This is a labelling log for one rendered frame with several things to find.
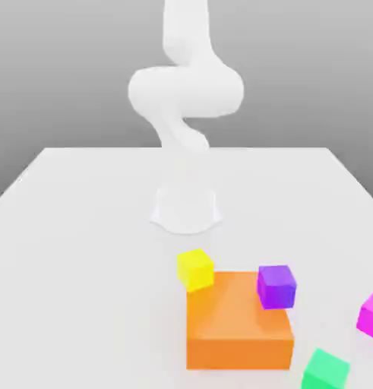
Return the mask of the small yellow cube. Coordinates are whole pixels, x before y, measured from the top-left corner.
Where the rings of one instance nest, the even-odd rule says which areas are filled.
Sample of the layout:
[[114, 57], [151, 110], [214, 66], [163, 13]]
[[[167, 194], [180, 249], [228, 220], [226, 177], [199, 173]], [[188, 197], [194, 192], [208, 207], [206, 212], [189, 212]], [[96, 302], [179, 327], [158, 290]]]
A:
[[177, 255], [177, 275], [187, 293], [213, 285], [214, 262], [198, 248]]

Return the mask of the small purple cube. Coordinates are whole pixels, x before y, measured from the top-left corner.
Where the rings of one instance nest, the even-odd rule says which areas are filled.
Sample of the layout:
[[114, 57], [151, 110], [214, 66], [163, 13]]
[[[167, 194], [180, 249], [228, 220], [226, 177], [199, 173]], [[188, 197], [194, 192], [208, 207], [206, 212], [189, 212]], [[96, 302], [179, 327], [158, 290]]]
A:
[[292, 308], [296, 298], [297, 282], [287, 265], [269, 265], [258, 268], [257, 291], [263, 309]]

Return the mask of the small magenta cube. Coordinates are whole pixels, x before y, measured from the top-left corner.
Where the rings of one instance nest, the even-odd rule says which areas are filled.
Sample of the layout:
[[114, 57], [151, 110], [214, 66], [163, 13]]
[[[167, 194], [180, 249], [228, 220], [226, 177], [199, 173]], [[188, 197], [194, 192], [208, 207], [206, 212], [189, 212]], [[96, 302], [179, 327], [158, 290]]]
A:
[[373, 293], [360, 308], [356, 328], [373, 338]]

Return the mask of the small green cube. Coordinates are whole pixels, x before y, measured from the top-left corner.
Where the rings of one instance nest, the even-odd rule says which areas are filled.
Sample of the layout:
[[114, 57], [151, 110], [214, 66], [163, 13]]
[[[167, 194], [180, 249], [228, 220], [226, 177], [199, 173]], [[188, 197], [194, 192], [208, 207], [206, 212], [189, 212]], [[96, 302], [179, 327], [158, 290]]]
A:
[[304, 370], [301, 389], [344, 389], [349, 372], [348, 362], [316, 349]]

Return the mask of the large orange box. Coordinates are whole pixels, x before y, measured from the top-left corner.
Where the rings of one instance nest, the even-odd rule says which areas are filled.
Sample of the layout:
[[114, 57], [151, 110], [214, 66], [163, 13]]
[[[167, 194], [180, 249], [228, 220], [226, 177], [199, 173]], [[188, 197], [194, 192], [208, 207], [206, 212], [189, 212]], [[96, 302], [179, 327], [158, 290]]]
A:
[[188, 370], [288, 370], [295, 338], [284, 310], [263, 309], [255, 271], [217, 271], [186, 295]]

